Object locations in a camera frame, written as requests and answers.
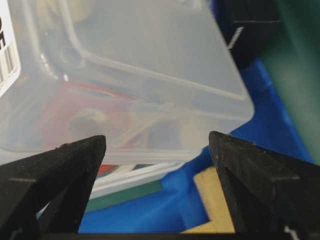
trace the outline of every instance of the plastic container lid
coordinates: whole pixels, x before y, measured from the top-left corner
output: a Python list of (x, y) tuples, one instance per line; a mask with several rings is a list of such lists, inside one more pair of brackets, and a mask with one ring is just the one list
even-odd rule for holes
[(228, 133), (253, 115), (204, 0), (8, 6), (21, 65), (0, 97), (8, 159), (104, 134), (106, 164), (186, 162), (210, 131)]

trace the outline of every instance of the black box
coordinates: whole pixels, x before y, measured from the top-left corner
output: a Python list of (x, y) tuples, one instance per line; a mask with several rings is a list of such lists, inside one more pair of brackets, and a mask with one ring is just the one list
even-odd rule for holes
[(280, 23), (273, 0), (218, 0), (217, 19), (238, 68), (258, 56)]

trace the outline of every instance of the barcode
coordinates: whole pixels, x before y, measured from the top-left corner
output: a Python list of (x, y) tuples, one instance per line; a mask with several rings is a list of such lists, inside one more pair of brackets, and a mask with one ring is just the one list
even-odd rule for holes
[(0, 53), (0, 85), (18, 69), (18, 63), (16, 59), (14, 42), (11, 42), (9, 46)]

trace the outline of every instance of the green strip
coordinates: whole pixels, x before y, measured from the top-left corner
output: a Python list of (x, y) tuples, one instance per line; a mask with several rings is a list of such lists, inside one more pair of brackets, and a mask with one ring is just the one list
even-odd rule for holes
[(100, 209), (105, 209), (133, 199), (160, 192), (161, 190), (161, 182), (158, 180), (140, 186), (132, 187), (123, 191), (118, 191), (105, 196), (97, 197), (89, 200), (85, 212), (88, 213)]

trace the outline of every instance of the barcode label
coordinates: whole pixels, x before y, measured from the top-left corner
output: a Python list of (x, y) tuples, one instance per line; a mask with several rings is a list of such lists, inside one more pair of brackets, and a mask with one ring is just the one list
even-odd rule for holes
[(20, 72), (20, 58), (8, 0), (0, 0), (0, 97), (18, 79)]
[(6, 80), (18, 70), (18, 63), (15, 54), (14, 43), (12, 42), (0, 54), (0, 85), (5, 84)]

